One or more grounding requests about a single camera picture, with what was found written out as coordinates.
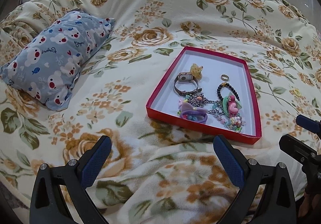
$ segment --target black beaded bracelet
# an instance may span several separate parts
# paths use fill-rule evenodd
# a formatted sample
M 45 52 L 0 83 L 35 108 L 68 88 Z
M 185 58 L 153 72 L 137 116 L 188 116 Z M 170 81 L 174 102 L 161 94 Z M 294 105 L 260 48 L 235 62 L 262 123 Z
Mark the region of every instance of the black beaded bracelet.
M 239 95 L 238 93 L 234 90 L 234 88 L 229 84 L 229 83 L 226 83 L 226 82 L 223 82 L 219 85 L 219 87 L 217 88 L 217 96 L 219 97 L 220 101 L 223 102 L 223 97 L 220 93 L 220 91 L 222 90 L 223 87 L 226 87 L 226 88 L 229 88 L 231 90 L 231 92 L 234 94 L 235 98 L 239 101 L 240 98 L 239 98 Z

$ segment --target bed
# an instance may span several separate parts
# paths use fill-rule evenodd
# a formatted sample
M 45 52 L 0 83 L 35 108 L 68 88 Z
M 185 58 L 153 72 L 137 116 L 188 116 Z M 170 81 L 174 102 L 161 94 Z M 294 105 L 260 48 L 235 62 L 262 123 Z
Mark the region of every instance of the bed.
M 146 114 L 148 98 L 184 46 L 247 62 L 262 138 L 254 145 L 232 145 L 261 164 L 283 161 L 296 198 L 303 195 L 301 167 L 279 150 L 278 142 L 289 133 L 321 152 L 317 135 L 295 124 L 298 114 L 321 117 L 321 42 L 295 6 L 285 0 L 32 0 L 0 23 L 1 65 L 74 8 L 115 18 L 116 24 L 83 67 L 69 107 L 50 111 L 0 82 L 0 181 L 23 204 L 30 205 L 42 163 L 64 165 L 108 135 L 112 152 L 87 189 L 107 221 L 215 223 L 238 189 L 213 151 L 213 137 Z M 251 209 L 262 192 L 260 187 Z

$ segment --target pillow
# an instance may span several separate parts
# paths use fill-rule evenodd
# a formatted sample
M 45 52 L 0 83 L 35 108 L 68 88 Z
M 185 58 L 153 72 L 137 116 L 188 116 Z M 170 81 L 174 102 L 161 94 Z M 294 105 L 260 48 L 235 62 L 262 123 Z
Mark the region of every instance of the pillow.
M 66 109 L 80 66 L 102 47 L 113 25 L 114 19 L 70 11 L 3 65 L 0 77 L 53 111 Z

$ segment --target gold charm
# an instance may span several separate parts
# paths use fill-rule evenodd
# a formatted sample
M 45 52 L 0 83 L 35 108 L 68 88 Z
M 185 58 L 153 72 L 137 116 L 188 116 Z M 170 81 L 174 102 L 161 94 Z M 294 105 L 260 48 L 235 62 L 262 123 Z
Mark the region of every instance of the gold charm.
M 201 80 L 202 79 L 202 72 L 203 70 L 203 66 L 198 67 L 197 64 L 193 64 L 191 66 L 191 70 L 189 71 L 197 80 Z

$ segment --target tray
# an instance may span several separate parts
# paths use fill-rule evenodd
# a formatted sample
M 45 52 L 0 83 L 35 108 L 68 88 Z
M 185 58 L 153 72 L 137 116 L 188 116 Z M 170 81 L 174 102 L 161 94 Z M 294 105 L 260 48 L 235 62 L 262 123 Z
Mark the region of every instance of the tray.
M 219 84 L 223 82 L 220 78 L 221 75 L 229 76 L 228 83 L 232 85 L 240 97 L 242 104 L 240 115 L 246 122 L 240 133 L 225 128 L 210 114 L 206 124 L 185 120 L 177 115 L 181 96 L 174 91 L 174 79 L 181 72 L 189 72 L 193 63 L 203 66 L 203 77 L 199 81 L 199 87 L 203 89 L 204 96 L 210 100 L 218 99 L 216 91 Z M 177 82 L 176 87 L 185 91 L 195 89 L 192 83 Z M 221 94 L 226 96 L 229 92 L 229 89 L 223 88 Z M 207 104 L 205 108 L 211 109 L 211 105 Z M 214 136 L 223 134 L 226 138 L 238 142 L 254 144 L 262 136 L 260 113 L 246 62 L 219 52 L 184 47 L 149 98 L 146 109 L 150 118 Z

